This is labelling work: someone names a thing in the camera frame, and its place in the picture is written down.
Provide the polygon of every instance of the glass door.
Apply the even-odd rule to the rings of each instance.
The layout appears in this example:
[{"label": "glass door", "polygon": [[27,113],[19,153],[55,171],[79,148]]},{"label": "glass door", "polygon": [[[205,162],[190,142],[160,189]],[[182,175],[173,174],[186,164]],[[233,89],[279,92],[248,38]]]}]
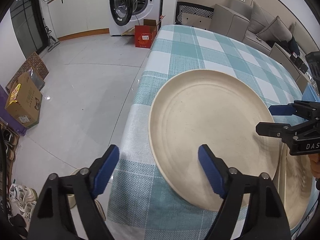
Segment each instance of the glass door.
[{"label": "glass door", "polygon": [[48,46],[39,0],[15,0],[10,6],[11,20],[18,43],[26,58],[40,54]]},{"label": "glass door", "polygon": [[124,26],[132,17],[132,0],[110,0],[110,10],[116,24]]}]

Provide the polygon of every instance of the white floor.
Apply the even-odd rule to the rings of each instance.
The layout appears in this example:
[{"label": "white floor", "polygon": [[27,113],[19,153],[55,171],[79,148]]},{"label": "white floor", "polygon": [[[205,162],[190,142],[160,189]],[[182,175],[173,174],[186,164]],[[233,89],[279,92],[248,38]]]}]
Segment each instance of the white floor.
[{"label": "white floor", "polygon": [[[49,174],[70,175],[119,146],[148,52],[135,48],[133,36],[106,34],[63,41],[45,54],[40,122],[20,138],[12,180],[40,194]],[[110,187],[98,197],[105,213]],[[72,214],[86,238],[76,208]]]}]

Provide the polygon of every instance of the washing machine door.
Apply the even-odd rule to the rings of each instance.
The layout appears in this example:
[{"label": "washing machine door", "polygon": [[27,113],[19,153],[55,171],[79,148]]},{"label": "washing machine door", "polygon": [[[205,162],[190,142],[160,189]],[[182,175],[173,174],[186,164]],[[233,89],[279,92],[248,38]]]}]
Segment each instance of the washing machine door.
[{"label": "washing machine door", "polygon": [[116,24],[124,26],[132,16],[132,0],[110,0],[110,10]]}]

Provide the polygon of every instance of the white cabinet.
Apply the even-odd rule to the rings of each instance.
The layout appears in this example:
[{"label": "white cabinet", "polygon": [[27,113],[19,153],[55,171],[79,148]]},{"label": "white cabinet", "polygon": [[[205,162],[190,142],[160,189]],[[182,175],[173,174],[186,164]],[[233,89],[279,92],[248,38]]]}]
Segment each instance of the white cabinet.
[{"label": "white cabinet", "polygon": [[108,28],[108,0],[53,0],[48,6],[58,38]]},{"label": "white cabinet", "polygon": [[108,28],[108,0],[84,0],[88,30]]},{"label": "white cabinet", "polygon": [[65,36],[66,33],[66,22],[64,19],[64,9],[65,6],[62,0],[53,0],[48,4],[49,13],[52,20],[52,25],[57,37]]},{"label": "white cabinet", "polygon": [[63,0],[66,34],[80,33],[88,30],[84,0]]}]

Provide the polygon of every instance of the blue and white tablecloth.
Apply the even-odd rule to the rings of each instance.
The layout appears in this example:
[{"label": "blue and white tablecloth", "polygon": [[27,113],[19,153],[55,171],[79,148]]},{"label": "blue and white tablecloth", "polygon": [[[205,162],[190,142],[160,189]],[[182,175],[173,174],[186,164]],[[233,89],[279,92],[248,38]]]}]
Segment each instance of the blue and white tablecloth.
[{"label": "blue and white tablecloth", "polygon": [[[162,27],[131,106],[113,174],[107,225],[116,240],[202,240],[211,227],[217,213],[192,206],[170,188],[156,166],[148,139],[149,111],[158,90],[174,75],[204,68],[240,79],[268,107],[302,97],[285,68],[256,49],[189,26]],[[296,116],[275,116],[274,120],[291,125],[303,121]],[[241,209],[235,234],[241,232],[246,211]]]}]

